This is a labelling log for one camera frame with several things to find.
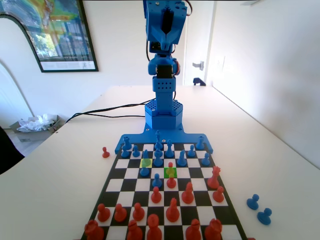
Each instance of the table surface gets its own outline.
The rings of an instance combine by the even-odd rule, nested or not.
[[[205,133],[213,159],[248,237],[319,239],[320,171],[212,87],[180,86],[186,133]],[[116,86],[85,110],[154,98],[151,86]],[[106,115],[144,115],[144,107]],[[145,119],[79,116],[0,175],[0,239],[80,239],[115,160],[122,134],[141,133]],[[102,147],[111,155],[102,158]],[[253,194],[259,209],[247,207]],[[272,209],[271,225],[257,220]]]

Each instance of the blue pawn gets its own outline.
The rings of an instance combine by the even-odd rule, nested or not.
[[[148,159],[148,158],[149,158],[149,156],[148,156],[148,150],[147,150],[147,149],[144,150],[142,158],[143,158],[143,159]]]
[[[172,158],[174,156],[174,152],[171,150],[172,142],[170,139],[168,140],[166,145],[168,146],[168,150],[165,151],[165,156],[167,158]]]
[[[178,164],[179,167],[184,167],[187,165],[187,160],[185,159],[185,150],[180,152],[180,157],[176,161],[176,164]]]
[[[153,161],[153,164],[156,166],[156,167],[161,167],[163,164],[164,164],[164,161],[160,158],[162,156],[162,151],[160,150],[156,150],[154,152],[154,156],[155,156],[155,160]]]
[[[199,150],[205,149],[204,140],[205,138],[203,136],[200,136],[198,139],[198,143],[195,145],[195,147]]]
[[[154,175],[154,180],[152,181],[152,186],[153,186],[153,187],[161,188],[161,186],[162,186],[162,181],[161,181],[161,179],[160,179],[159,177],[160,177],[160,176],[159,176],[158,173],[156,173],[156,174]]]
[[[260,211],[257,214],[258,220],[260,223],[264,225],[269,225],[271,223],[270,215],[272,214],[272,211],[270,208],[265,208],[264,211]]]
[[[137,146],[137,145],[134,145],[134,146],[133,146],[133,153],[132,153],[132,155],[133,155],[135,158],[140,156],[140,152],[138,151],[138,146]]]
[[[193,158],[196,155],[195,146],[191,145],[190,150],[188,151],[188,157]]]
[[[148,176],[148,175],[149,175],[149,168],[147,168],[147,167],[141,168],[141,170],[140,170],[140,175],[141,175],[141,177],[146,177],[146,176]]]
[[[258,200],[259,200],[259,195],[253,194],[252,198],[249,198],[246,201],[246,204],[248,205],[249,208],[253,210],[257,210],[259,208],[259,204],[257,203]]]
[[[129,156],[130,152],[127,151],[125,145],[122,146],[122,153],[121,153],[121,157],[123,158],[127,158]]]
[[[124,147],[125,147],[125,150],[129,150],[131,149],[131,143],[129,142],[129,137],[128,136],[125,136],[123,138],[123,141],[124,141]]]

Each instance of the chessboard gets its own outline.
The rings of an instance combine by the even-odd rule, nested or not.
[[[162,144],[162,152],[165,153],[168,146],[166,143]],[[137,146],[137,150],[140,152],[138,157],[133,156],[134,145]],[[187,155],[191,145],[194,145],[194,157]],[[128,234],[129,221],[133,220],[134,205],[140,203],[145,214],[142,220],[137,221],[137,225],[142,230],[142,239],[144,240],[147,240],[147,232],[149,230],[147,219],[151,214],[156,214],[159,218],[158,227],[162,231],[163,240],[185,240],[186,229],[191,225],[193,219],[199,220],[201,239],[205,239],[205,229],[210,224],[210,221],[218,219],[222,224],[222,240],[247,240],[248,238],[220,176],[218,177],[218,182],[224,188],[224,200],[216,202],[213,199],[213,193],[217,189],[210,188],[207,181],[213,176],[215,163],[212,155],[209,154],[210,164],[207,166],[202,164],[205,153],[209,152],[206,144],[204,144],[204,150],[198,150],[196,143],[172,143],[171,149],[174,152],[173,157],[167,158],[163,154],[161,156],[163,165],[156,167],[152,163],[149,166],[149,175],[145,177],[140,175],[143,152],[147,150],[148,157],[154,161],[155,144],[133,143],[131,149],[128,150],[128,157],[122,157],[121,151],[119,151],[90,217],[90,220],[95,220],[98,226],[103,229],[103,239],[125,240]],[[185,150],[187,165],[179,167],[177,160],[182,150]],[[169,163],[172,163],[173,168],[176,170],[176,175],[174,176],[176,185],[174,188],[169,188],[166,184],[169,179],[166,176],[166,168]],[[162,198],[158,203],[154,203],[151,200],[154,189],[152,182],[155,174],[159,174],[159,178],[162,181],[162,186],[159,188]],[[182,193],[186,190],[189,182],[192,183],[194,200],[192,203],[186,204],[182,201]],[[168,221],[166,217],[166,210],[170,206],[172,198],[176,198],[177,208],[180,213],[178,220],[175,222]],[[98,220],[99,204],[104,204],[110,210],[110,217],[105,222]],[[114,214],[117,204],[121,204],[127,211],[126,219],[123,222],[115,221]],[[86,239],[87,237],[83,233],[81,240]]]

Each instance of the red pawn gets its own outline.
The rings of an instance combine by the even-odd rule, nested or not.
[[[142,230],[137,226],[136,220],[131,220],[128,224],[128,234],[126,236],[126,240],[142,240],[142,237]]]
[[[87,240],[103,240],[105,232],[98,226],[96,220],[90,220],[84,226],[84,234],[87,236]]]
[[[207,183],[210,188],[217,189],[219,187],[218,176],[220,173],[220,167],[214,166],[212,173],[213,175],[208,179]]]
[[[162,232],[159,226],[159,217],[156,214],[151,214],[148,217],[149,231],[146,234],[146,240],[162,240]]]
[[[225,199],[224,195],[222,194],[224,191],[224,188],[222,186],[219,186],[217,191],[214,191],[212,194],[213,199],[218,203],[222,203]]]
[[[218,219],[212,219],[204,230],[205,240],[221,240],[222,224]]]
[[[159,192],[159,188],[157,186],[155,186],[153,188],[153,193],[151,195],[151,200],[152,202],[154,202],[155,204],[159,203],[161,201],[161,193]]]
[[[141,207],[140,203],[136,203],[134,205],[134,211],[133,211],[133,219],[136,221],[140,221],[144,218],[145,216],[145,210]]]
[[[175,198],[171,199],[170,207],[166,210],[165,215],[166,215],[166,218],[172,223],[178,220],[180,216],[180,212],[177,208],[177,199]]]
[[[191,226],[189,226],[185,230],[185,238],[186,240],[200,240],[201,233],[199,231],[200,223],[198,219],[193,219],[191,222]]]
[[[103,158],[106,159],[107,157],[110,156],[110,152],[107,151],[107,148],[105,146],[102,148],[102,151],[103,151],[103,153],[102,153]]]
[[[116,220],[118,223],[123,222],[127,217],[127,210],[122,207],[120,203],[115,205],[115,214],[114,214],[114,220]]]
[[[192,183],[188,182],[186,184],[185,191],[181,195],[182,201],[185,202],[186,204],[190,204],[194,200],[194,195],[192,193]]]
[[[100,203],[98,205],[98,220],[100,222],[105,222],[108,220],[108,218],[110,217],[110,210],[109,208],[106,208],[105,205],[103,203]]]

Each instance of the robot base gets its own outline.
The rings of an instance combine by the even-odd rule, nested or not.
[[[130,138],[130,143],[135,144],[155,144],[156,131],[152,129],[147,123],[144,126],[143,133],[139,134],[123,134],[115,148],[115,154],[121,151],[121,145],[124,144],[124,137]],[[200,136],[204,138],[203,143],[206,144],[208,151],[212,154],[214,152],[210,142],[205,134],[202,133],[185,133],[182,123],[176,129],[160,129],[160,141],[167,143],[170,139],[172,143],[197,143]]]

